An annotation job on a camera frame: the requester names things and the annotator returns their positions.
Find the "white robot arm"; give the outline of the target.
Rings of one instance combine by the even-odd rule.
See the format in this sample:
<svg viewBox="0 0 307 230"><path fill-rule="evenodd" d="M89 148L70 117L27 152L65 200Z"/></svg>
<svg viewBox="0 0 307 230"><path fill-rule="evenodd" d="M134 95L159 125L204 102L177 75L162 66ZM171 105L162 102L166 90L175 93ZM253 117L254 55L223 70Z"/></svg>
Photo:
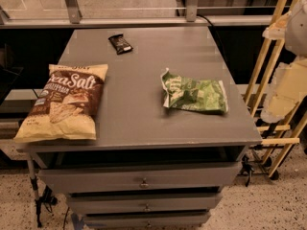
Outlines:
<svg viewBox="0 0 307 230"><path fill-rule="evenodd" d="M266 123L284 119L307 96L307 0L266 28L263 37L285 40L285 48L296 55L293 62L281 62L274 70L260 117Z"/></svg>

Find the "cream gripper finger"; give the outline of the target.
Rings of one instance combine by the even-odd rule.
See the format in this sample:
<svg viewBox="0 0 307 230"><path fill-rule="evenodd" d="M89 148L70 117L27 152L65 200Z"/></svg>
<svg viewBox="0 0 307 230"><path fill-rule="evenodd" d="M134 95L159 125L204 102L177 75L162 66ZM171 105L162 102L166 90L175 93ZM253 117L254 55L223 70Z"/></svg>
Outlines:
<svg viewBox="0 0 307 230"><path fill-rule="evenodd" d="M277 123L306 96L307 59L290 64L281 62L274 71L260 117L266 123Z"/></svg>
<svg viewBox="0 0 307 230"><path fill-rule="evenodd" d="M271 40L284 39L287 24L291 14L292 13L288 11L281 15L275 22L273 22L269 27L265 29L265 31L262 33L262 36Z"/></svg>

